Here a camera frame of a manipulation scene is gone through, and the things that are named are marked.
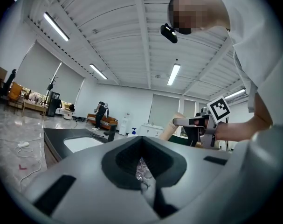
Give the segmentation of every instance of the table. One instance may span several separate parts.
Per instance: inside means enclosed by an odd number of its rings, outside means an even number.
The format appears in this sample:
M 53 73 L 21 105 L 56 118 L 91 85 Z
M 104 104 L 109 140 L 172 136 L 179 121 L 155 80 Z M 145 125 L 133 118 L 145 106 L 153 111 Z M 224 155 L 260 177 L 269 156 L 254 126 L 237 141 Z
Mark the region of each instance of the table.
M 24 113 L 24 109 L 25 109 L 25 108 L 29 108 L 29 109 L 32 109 L 32 110 L 41 111 L 41 112 L 43 112 L 43 117 L 45 117 L 45 115 L 46 115 L 47 107 L 43 107 L 43 106 L 40 105 L 40 104 L 35 104 L 34 102 L 29 101 L 29 100 L 27 100 L 27 99 L 25 99 L 25 100 L 24 100 L 24 103 L 23 103 L 22 116 L 23 116 L 23 113 Z

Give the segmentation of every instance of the white cabinet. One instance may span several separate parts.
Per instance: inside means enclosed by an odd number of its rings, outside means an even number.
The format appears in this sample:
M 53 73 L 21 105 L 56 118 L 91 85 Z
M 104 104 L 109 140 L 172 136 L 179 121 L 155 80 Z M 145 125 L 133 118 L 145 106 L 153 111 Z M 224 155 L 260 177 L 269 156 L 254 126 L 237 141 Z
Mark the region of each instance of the white cabinet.
M 162 132 L 163 132 L 163 127 L 159 127 L 159 126 L 142 125 L 139 128 L 140 136 L 150 136 L 150 137 L 158 138 Z

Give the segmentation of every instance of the power strip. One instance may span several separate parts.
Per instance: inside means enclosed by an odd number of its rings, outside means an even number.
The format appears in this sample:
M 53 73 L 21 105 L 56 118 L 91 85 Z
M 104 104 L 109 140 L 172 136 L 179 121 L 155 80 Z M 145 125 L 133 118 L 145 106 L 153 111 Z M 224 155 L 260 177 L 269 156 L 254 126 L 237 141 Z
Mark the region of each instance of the power strip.
M 23 147 L 27 147 L 27 146 L 29 146 L 28 142 L 18 144 L 18 148 L 23 148 Z

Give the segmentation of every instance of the white shirt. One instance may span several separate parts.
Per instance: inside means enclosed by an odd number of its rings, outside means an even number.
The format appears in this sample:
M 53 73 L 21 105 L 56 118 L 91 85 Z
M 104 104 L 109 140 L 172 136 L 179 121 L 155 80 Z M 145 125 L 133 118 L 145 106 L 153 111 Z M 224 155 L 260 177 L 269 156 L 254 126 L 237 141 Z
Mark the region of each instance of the white shirt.
M 283 30 L 264 0 L 222 1 L 246 90 L 254 83 L 273 123 L 283 124 Z

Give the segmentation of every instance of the black rubber pad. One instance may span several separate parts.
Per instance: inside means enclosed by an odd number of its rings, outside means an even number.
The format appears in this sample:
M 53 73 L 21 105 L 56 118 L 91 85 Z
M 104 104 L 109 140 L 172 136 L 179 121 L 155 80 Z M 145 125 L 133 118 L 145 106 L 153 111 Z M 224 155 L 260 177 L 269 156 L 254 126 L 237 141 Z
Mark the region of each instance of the black rubber pad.
M 58 203 L 66 195 L 76 178 L 70 175 L 61 176 L 52 186 L 34 203 L 34 206 L 44 214 L 50 216 Z
M 213 163 L 217 163 L 217 164 L 220 164 L 220 165 L 225 165 L 226 162 L 227 162 L 226 159 L 220 159 L 220 158 L 216 158 L 216 157 L 212 157 L 212 156 L 207 156 L 203 160 L 213 162 Z

